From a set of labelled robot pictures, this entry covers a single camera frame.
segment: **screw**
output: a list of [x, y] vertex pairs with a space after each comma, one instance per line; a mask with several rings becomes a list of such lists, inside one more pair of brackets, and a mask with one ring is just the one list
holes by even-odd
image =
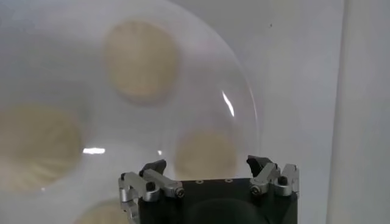
[[257, 196], [257, 195], [260, 195], [261, 194], [261, 190], [260, 188], [258, 188], [258, 186], [252, 186], [250, 188], [250, 193], [254, 196]]
[[148, 192], [156, 190], [156, 184], [154, 182], [147, 182], [146, 183], [146, 190]]
[[287, 177], [285, 177], [285, 176], [280, 176], [280, 177], [278, 178], [278, 184], [279, 184], [279, 185], [282, 185], [282, 186], [287, 186], [287, 185], [288, 185], [288, 179], [287, 179]]
[[184, 193], [185, 193], [184, 188], [180, 187], [180, 188], [176, 189], [175, 196], [178, 198], [183, 198]]

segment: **metal clamp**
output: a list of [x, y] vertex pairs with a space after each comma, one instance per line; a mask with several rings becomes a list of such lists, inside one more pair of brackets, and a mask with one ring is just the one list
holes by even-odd
[[183, 198], [185, 195], [183, 184], [180, 181], [171, 180], [152, 169], [145, 170], [143, 177], [145, 180], [156, 183], [167, 197]]
[[261, 172], [250, 179], [250, 192], [254, 196], [268, 192], [269, 183], [280, 176], [280, 169], [275, 163], [267, 163]]
[[138, 205], [135, 200], [157, 201], [160, 188], [134, 172], [123, 173], [118, 179], [121, 208], [127, 213], [129, 221], [140, 223]]
[[275, 194], [290, 196], [293, 192], [299, 194], [299, 169], [296, 165], [286, 164], [282, 175], [274, 181]]

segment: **beige circular pad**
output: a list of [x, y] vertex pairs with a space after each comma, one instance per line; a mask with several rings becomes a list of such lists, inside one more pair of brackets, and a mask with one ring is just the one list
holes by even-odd
[[0, 114], [0, 188], [25, 192], [58, 180], [80, 160], [80, 131], [53, 108], [23, 105]]
[[175, 172], [178, 180], [231, 178], [236, 172], [236, 148], [221, 133], [196, 131], [179, 142]]
[[178, 57], [173, 39], [142, 21], [117, 25], [105, 42], [110, 80], [131, 99], [155, 99], [166, 93], [177, 77]]
[[75, 224], [129, 224], [119, 199], [104, 201], [77, 219]]

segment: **clear plastic lid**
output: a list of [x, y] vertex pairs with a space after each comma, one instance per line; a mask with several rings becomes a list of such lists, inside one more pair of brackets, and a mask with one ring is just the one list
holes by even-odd
[[[74, 223], [118, 196], [121, 173], [161, 158], [175, 179], [178, 145], [199, 133], [223, 136], [235, 149], [229, 177], [250, 176], [245, 160], [258, 152], [251, 91], [233, 51], [199, 18], [158, 0], [34, 0], [9, 10], [0, 28], [0, 110], [26, 102], [58, 108], [79, 122], [84, 149], [80, 164], [41, 192], [1, 192], [0, 223]], [[118, 94], [107, 78], [104, 39], [126, 20], [163, 29], [179, 49], [173, 89], [147, 105]]]

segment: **transparent dish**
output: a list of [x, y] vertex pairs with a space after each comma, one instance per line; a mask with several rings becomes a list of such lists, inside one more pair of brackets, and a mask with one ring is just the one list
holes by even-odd
[[[117, 178], [166, 159], [176, 178], [175, 148], [197, 130], [214, 130], [237, 148], [233, 177], [248, 177], [258, 153], [251, 91], [232, 50], [199, 18], [158, 0], [2, 1], [0, 110], [43, 103], [68, 112], [82, 131], [82, 159], [39, 192], [1, 192], [0, 223], [69, 224], [88, 208], [118, 196]], [[140, 105], [107, 78], [104, 38], [127, 19], [148, 21], [179, 47], [179, 77], [163, 100]]]

